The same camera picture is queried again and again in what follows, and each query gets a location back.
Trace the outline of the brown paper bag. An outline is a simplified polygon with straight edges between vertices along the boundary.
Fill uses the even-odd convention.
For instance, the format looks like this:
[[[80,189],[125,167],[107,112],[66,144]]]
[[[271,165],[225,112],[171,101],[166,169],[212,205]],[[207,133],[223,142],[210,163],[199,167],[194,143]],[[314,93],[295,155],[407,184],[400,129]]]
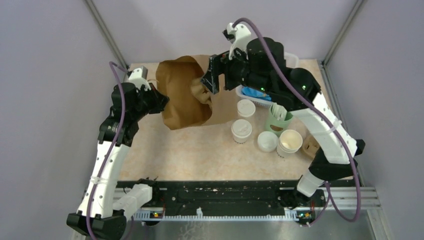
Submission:
[[[169,97],[161,114],[170,130],[224,124],[237,118],[238,97],[234,90],[222,88],[223,76],[219,77],[219,93],[210,93],[212,110],[199,107],[192,95],[190,83],[205,74],[208,63],[208,55],[185,55],[158,64],[155,72],[157,89]]]

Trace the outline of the white cup lid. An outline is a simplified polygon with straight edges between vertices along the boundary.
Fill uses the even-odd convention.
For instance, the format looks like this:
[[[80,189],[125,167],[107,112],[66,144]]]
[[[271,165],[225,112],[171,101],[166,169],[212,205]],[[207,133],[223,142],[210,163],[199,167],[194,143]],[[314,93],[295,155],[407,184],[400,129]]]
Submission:
[[[238,115],[254,115],[256,112],[255,104],[249,99],[241,99],[237,102]]]
[[[244,138],[252,133],[252,125],[246,119],[237,119],[232,124],[231,131],[234,136]]]

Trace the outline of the white paper cup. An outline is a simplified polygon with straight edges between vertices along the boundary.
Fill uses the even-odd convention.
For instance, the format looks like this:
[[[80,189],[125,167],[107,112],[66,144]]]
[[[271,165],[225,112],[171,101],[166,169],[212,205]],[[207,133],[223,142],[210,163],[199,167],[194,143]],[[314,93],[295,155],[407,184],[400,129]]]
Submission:
[[[253,114],[250,114],[250,115],[238,115],[238,117],[240,118],[240,119],[251,119],[252,117],[253,117],[254,115]]]
[[[250,135],[247,135],[247,136],[233,135],[232,137],[237,144],[244,144],[250,138]]]

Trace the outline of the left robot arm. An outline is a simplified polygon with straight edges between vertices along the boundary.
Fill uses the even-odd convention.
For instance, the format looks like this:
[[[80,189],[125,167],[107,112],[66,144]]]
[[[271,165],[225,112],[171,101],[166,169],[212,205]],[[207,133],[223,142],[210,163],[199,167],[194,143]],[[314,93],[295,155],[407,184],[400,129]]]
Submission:
[[[93,239],[119,240],[127,222],[146,204],[154,207],[160,193],[151,184],[137,183],[119,200],[114,200],[118,178],[127,154],[139,130],[138,122],[148,114],[162,112],[169,98],[150,83],[117,84],[111,94],[108,117],[99,127],[97,155],[87,191],[66,224]]]

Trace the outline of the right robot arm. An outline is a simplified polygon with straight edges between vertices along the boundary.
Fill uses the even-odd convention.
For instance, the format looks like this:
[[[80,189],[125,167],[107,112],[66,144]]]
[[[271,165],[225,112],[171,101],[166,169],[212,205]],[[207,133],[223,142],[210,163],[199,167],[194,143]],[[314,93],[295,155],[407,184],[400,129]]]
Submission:
[[[261,91],[306,126],[319,149],[308,171],[299,179],[293,200],[299,206],[307,206],[325,181],[353,175],[350,158],[363,153],[365,142],[353,139],[346,132],[329,109],[312,73],[304,68],[288,67],[283,44],[269,37],[264,41],[284,78],[279,77],[260,40],[255,38],[247,44],[246,52],[236,48],[234,57],[228,51],[211,55],[201,81],[211,93],[217,94],[219,77],[224,75],[225,90],[241,85]]]

